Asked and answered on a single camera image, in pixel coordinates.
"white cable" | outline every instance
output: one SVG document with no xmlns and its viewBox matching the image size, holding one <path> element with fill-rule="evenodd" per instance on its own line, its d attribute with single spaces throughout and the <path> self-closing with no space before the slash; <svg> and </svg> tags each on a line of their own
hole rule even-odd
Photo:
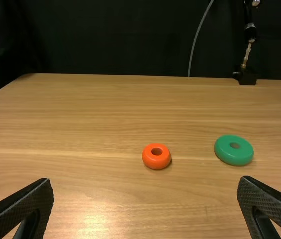
<svg viewBox="0 0 281 239">
<path fill-rule="evenodd" d="M 191 74 L 191 64 L 192 64 L 192 59 L 193 59 L 193 52 L 194 52 L 194 48 L 195 48 L 195 44 L 196 44 L 196 40 L 199 36 L 199 32 L 200 32 L 200 29 L 203 25 L 203 22 L 204 22 L 204 19 L 205 17 L 207 16 L 212 4 L 213 4 L 214 0 L 211 0 L 211 2 L 209 3 L 209 6 L 206 8 L 205 12 L 204 12 L 204 15 L 201 19 L 201 22 L 200 22 L 200 25 L 195 33 L 195 37 L 194 37 L 194 40 L 193 40 L 193 45 L 192 45 L 192 49 L 191 49 L 191 55 L 190 55 L 190 61 L 189 61 L 189 69 L 188 69 L 188 77 L 190 77 L 190 74 Z"/>
</svg>

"green ring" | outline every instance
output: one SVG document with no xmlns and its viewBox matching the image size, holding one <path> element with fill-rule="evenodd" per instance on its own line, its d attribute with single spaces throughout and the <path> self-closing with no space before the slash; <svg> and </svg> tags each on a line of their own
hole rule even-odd
<svg viewBox="0 0 281 239">
<path fill-rule="evenodd" d="M 250 163 L 254 154 L 248 141 L 234 135 L 218 138 L 214 145 L 214 152 L 220 160 L 233 166 L 244 166 Z"/>
</svg>

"wooden table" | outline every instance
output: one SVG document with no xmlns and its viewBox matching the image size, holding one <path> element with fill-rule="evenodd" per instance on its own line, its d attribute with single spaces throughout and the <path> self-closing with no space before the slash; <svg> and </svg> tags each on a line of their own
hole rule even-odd
<svg viewBox="0 0 281 239">
<path fill-rule="evenodd" d="M 217 159 L 224 134 L 252 144 L 251 164 Z M 143 165 L 153 142 L 170 167 Z M 281 191 L 281 81 L 33 74 L 0 90 L 0 200 L 50 178 L 46 239 L 249 239 L 243 175 Z"/>
</svg>

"black curtain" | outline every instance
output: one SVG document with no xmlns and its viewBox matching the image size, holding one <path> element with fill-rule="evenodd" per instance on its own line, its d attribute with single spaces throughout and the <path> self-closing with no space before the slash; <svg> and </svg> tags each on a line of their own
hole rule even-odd
<svg viewBox="0 0 281 239">
<path fill-rule="evenodd" d="M 29 72 L 186 76 L 209 0 L 0 0 L 0 87 Z M 281 0 L 253 9 L 248 65 L 281 79 Z M 192 76 L 231 77 L 242 60 L 242 0 L 215 0 Z"/>
</svg>

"wood grain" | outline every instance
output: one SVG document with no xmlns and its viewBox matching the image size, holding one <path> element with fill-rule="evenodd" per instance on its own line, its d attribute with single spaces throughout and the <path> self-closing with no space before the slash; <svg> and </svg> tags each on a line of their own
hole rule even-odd
<svg viewBox="0 0 281 239">
<path fill-rule="evenodd" d="M 251 164 L 216 158 L 224 134 L 252 144 Z M 165 170 L 142 163 L 154 142 Z M 281 191 L 281 81 L 33 74 L 0 90 L 0 200 L 50 178 L 46 239 L 249 239 L 243 175 Z"/>
</svg>

